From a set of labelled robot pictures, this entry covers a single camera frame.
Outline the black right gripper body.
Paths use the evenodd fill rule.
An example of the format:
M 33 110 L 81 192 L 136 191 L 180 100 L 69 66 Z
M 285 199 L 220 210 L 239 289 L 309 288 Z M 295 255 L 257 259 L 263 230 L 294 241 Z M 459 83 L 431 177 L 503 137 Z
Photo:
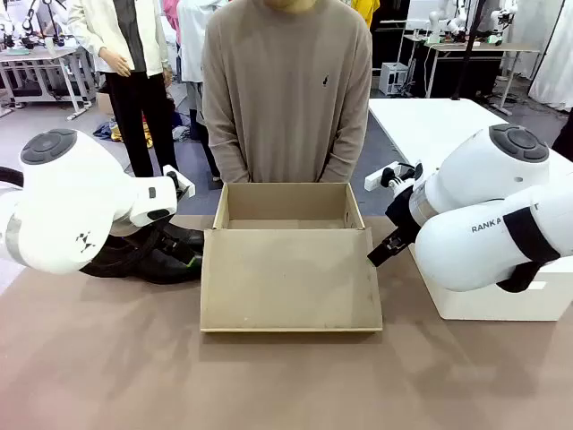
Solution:
M 414 186 L 407 183 L 390 183 L 394 200 L 386 209 L 386 216 L 396 229 L 390 234 L 392 238 L 416 238 L 421 226 L 415 220 L 410 210 L 410 201 Z

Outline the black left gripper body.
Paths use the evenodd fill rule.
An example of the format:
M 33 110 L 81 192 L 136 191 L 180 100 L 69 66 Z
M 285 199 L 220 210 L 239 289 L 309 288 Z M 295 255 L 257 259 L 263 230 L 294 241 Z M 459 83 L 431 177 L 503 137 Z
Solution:
M 173 254 L 178 247 L 177 229 L 178 226 L 170 221 L 150 224 L 132 235 L 132 246 L 144 254 L 149 254 L 153 250 Z

